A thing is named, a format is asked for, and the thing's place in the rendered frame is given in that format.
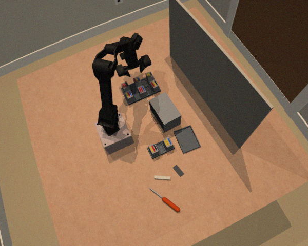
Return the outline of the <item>red-handled screwdriver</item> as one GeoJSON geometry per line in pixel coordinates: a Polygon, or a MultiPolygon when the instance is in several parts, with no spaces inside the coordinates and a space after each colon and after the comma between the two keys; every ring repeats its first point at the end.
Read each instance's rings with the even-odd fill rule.
{"type": "MultiPolygon", "coordinates": [[[[155,192],[152,188],[150,188],[153,192],[155,192]]],[[[156,194],[158,194],[157,192],[155,192],[156,194]]],[[[176,206],[175,204],[173,204],[169,199],[167,199],[166,197],[162,197],[160,194],[158,194],[162,200],[169,205],[172,209],[174,209],[176,212],[180,211],[180,208],[178,206],[176,206]]]]}

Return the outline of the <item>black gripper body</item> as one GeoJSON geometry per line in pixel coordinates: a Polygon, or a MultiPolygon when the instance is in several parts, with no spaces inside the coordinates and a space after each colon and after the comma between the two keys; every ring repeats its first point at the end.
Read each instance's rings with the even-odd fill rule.
{"type": "MultiPolygon", "coordinates": [[[[127,60],[127,59],[126,59],[127,60]]],[[[127,60],[127,66],[123,67],[122,64],[117,65],[116,71],[119,77],[124,76],[128,70],[132,70],[134,68],[139,67],[139,65],[141,66],[151,66],[151,60],[149,58],[149,56],[143,55],[141,56],[141,58],[139,58],[139,60],[136,58],[134,61],[128,61],[127,60]]]]}

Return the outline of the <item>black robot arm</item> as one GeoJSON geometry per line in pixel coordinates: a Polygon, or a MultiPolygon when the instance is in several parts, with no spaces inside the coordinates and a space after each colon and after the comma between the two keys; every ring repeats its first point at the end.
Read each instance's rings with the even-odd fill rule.
{"type": "Polygon", "coordinates": [[[138,33],[134,33],[131,38],[123,36],[119,42],[106,44],[104,49],[96,55],[92,63],[94,76],[99,81],[102,100],[98,125],[103,126],[108,136],[120,130],[118,127],[118,107],[112,103],[111,85],[111,78],[118,65],[117,55],[123,52],[119,54],[122,60],[134,61],[137,58],[136,50],[139,49],[142,40],[138,33]],[[114,55],[114,61],[103,60],[102,58],[106,54],[114,55]]]}

